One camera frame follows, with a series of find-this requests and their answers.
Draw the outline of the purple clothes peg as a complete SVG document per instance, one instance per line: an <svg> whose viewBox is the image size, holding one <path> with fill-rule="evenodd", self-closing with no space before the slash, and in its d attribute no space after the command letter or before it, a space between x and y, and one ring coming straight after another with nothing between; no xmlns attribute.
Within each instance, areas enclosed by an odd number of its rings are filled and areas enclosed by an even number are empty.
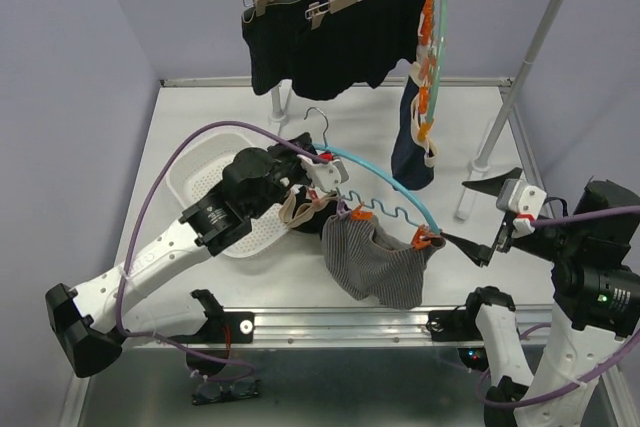
<svg viewBox="0 0 640 427"><path fill-rule="evenodd" d="M349 213L350 209L347 207L346 202L343 199L340 199L337 202L336 215L339 218L345 218Z"/></svg>

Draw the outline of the metal clothes rack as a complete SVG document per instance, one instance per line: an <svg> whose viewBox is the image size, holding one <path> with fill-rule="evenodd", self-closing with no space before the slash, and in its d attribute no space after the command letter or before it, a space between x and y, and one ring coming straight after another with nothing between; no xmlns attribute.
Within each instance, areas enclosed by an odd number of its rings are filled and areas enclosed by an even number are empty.
<svg viewBox="0 0 640 427"><path fill-rule="evenodd" d="M459 0L441 0L457 2ZM469 164L468 179L484 180L490 170L490 160L496 143L514 109L534 62L547 35L557 18L564 0L549 0L536 27L527 27L530 42L520 50L515 49L514 40L524 36L516 31L522 20L533 18L535 8L529 5L518 7L515 0L461 0L463 9L452 11L441 6L441 36L439 67L453 61L456 73L480 73L478 79L453 80L454 84L488 85L491 80L503 77L508 86L508 95L497 114L487 124L487 130L479 144L477 155ZM520 65L515 65L515 55L520 55Z"/></svg>

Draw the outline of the grey striped underwear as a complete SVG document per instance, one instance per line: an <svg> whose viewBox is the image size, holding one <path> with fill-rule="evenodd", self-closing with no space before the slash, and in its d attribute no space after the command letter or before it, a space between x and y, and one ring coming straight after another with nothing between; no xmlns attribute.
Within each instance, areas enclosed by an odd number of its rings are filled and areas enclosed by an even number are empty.
<svg viewBox="0 0 640 427"><path fill-rule="evenodd" d="M325 266L346 293L356 300L374 297L396 310L421 305L427 263L446 245L443 238L440 248L415 250L386 233L375 216L330 217L321 240Z"/></svg>

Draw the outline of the rear black shorts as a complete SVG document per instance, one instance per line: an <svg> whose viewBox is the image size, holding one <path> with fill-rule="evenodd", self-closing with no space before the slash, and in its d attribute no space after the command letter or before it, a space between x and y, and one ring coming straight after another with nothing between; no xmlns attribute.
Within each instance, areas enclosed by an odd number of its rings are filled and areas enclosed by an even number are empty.
<svg viewBox="0 0 640 427"><path fill-rule="evenodd" d="M261 96L284 79L293 79L291 67L297 36L310 22L305 13L310 4L328 0L276 0L258 16L250 7L242 15L242 37L249 49L251 86Z"/></svg>

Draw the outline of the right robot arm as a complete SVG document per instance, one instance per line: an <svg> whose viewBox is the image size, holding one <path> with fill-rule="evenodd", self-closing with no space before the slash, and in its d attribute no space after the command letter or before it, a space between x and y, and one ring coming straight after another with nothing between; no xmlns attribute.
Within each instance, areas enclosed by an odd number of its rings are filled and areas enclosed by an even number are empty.
<svg viewBox="0 0 640 427"><path fill-rule="evenodd" d="M493 196L503 213L494 242L451 236L474 264L518 249L548 261L554 288L543 354L531 368L523 350L513 298L494 286L473 290L463 305L432 311L436 342L479 341L490 386L479 393L488 426L578 426L601 375L639 342L639 277L624 264L639 226L636 193L592 180L574 210L542 215L547 193L520 169L482 180L469 190Z"/></svg>

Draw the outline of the aluminium mounting rail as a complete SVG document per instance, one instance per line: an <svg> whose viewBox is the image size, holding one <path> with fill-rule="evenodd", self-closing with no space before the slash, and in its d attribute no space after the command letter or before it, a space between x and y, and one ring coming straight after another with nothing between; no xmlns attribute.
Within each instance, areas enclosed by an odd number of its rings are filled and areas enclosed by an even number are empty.
<svg viewBox="0 0 640 427"><path fill-rule="evenodd" d="M421 307L402 312L384 308L227 308L235 349L476 346L462 307ZM204 308L196 301L171 302L152 310L138 306L124 317L132 331L157 331L183 344L221 345L221 330L200 334Z"/></svg>

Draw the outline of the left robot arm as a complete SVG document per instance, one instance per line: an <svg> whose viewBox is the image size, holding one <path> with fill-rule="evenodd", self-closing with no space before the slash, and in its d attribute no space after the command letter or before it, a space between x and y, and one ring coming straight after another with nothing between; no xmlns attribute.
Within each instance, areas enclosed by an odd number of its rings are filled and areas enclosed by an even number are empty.
<svg viewBox="0 0 640 427"><path fill-rule="evenodd" d="M327 164L307 132L277 138L267 148L246 147L223 169L221 180L146 247L130 246L123 262L94 279L51 287L45 294L49 325L73 373L87 378L102 372L135 339L177 343L176 334L127 329L125 314L173 278L250 235L254 221L284 201L294 185L311 184L312 169Z"/></svg>

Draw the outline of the black underwear beige waistband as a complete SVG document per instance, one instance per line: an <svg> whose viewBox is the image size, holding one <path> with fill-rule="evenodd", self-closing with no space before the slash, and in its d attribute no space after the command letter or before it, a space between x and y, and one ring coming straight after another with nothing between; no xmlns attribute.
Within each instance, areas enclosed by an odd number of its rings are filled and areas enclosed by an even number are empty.
<svg viewBox="0 0 640 427"><path fill-rule="evenodd" d="M290 230L322 236L327 220L337 214L339 200L336 192L319 196L314 189L302 186L289 192L279 219Z"/></svg>

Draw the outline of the white perforated plastic basket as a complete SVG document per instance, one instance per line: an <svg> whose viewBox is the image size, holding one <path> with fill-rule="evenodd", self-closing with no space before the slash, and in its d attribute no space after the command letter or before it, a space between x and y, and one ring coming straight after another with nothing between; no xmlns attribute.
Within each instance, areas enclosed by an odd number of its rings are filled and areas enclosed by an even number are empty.
<svg viewBox="0 0 640 427"><path fill-rule="evenodd" d="M187 148L169 167L166 184L183 207L179 220L213 256L248 258L287 233L278 219L286 196L283 166L235 131Z"/></svg>

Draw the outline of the black shorts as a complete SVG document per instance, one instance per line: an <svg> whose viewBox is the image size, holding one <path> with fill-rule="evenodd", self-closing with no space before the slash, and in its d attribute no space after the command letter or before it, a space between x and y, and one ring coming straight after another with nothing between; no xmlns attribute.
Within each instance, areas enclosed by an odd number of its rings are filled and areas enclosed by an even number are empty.
<svg viewBox="0 0 640 427"><path fill-rule="evenodd" d="M251 86L261 96L284 79L293 79L291 67L297 36L310 22L305 13L310 4L328 0L276 0L258 16L250 7L242 15L242 37L249 49Z"/></svg>
<svg viewBox="0 0 640 427"><path fill-rule="evenodd" d="M361 0L294 37L288 61L292 90L328 101L355 83L375 89L397 63L416 60L425 0Z"/></svg>

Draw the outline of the blue plastic clip hanger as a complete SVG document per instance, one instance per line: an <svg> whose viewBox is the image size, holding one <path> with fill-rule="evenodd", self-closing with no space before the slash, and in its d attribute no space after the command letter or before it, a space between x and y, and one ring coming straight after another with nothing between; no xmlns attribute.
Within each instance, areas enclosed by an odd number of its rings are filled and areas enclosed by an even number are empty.
<svg viewBox="0 0 640 427"><path fill-rule="evenodd" d="M347 152L343 149L339 149L333 146L330 146L327 142L327 133L330 128L330 123L326 114L318 107L309 107L304 114L304 121L306 121L312 111L317 112L324 120L324 129L322 131L322 143L315 144L314 147L316 149L320 149L323 153L328 152L335 157L340 159L346 159L347 161L358 165L359 167L365 169L368 173L382 180L385 184L399 193L405 200L407 200L413 208L419 213L419 215L423 218L424 222L419 224L418 222L411 219L408 211L402 206L395 206L392 210L390 210L384 203L383 200L379 198L372 197L369 201L364 202L363 198L360 196L358 192L355 190L349 190L346 196L348 201L358 201L363 204L364 207L378 211L382 215L394 218L394 219L403 219L403 221L415 227L416 229L422 228L429 233L433 233L439 235L442 233L442 229L438 226L435 218L429 211L429 209L417 198L415 197L408 189L406 189L403 185L401 185L398 181L396 181L390 174L384 172L382 169L377 167L376 165L362 159L361 157Z"/></svg>

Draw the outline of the orange clothes peg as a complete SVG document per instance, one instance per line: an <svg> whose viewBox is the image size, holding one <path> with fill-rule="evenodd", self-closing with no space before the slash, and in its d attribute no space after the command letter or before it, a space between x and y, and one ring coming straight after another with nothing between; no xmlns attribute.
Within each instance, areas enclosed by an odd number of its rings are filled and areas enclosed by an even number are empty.
<svg viewBox="0 0 640 427"><path fill-rule="evenodd" d="M423 250L428 247L440 248L443 238L433 233L425 225L418 227L411 239L410 245L415 250Z"/></svg>

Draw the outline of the front black shorts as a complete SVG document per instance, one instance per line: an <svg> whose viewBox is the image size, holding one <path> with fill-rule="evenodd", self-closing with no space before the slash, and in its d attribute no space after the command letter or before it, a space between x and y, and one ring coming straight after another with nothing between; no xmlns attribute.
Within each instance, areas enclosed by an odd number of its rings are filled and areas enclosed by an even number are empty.
<svg viewBox="0 0 640 427"><path fill-rule="evenodd" d="M292 90L328 101L355 83L375 89L397 63L416 60L425 0L361 0L294 37L288 61Z"/></svg>

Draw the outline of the green plastic clip hanger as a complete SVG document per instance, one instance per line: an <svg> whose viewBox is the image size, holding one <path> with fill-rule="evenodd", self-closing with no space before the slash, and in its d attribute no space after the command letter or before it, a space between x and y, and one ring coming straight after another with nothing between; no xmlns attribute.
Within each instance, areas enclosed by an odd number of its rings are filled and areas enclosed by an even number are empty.
<svg viewBox="0 0 640 427"><path fill-rule="evenodd" d="M419 30L417 140L428 139L434 123L448 29L448 0L425 0Z"/></svg>

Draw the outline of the navy blue underwear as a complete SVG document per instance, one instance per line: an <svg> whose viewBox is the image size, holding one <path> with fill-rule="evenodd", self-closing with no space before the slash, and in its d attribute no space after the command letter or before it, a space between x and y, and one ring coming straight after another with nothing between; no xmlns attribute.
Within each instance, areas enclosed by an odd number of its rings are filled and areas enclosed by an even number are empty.
<svg viewBox="0 0 640 427"><path fill-rule="evenodd" d="M437 148L433 142L424 148L412 138L411 102L419 87L407 77L399 104L399 130L391 155L392 177L409 191L418 191L434 179Z"/></svg>

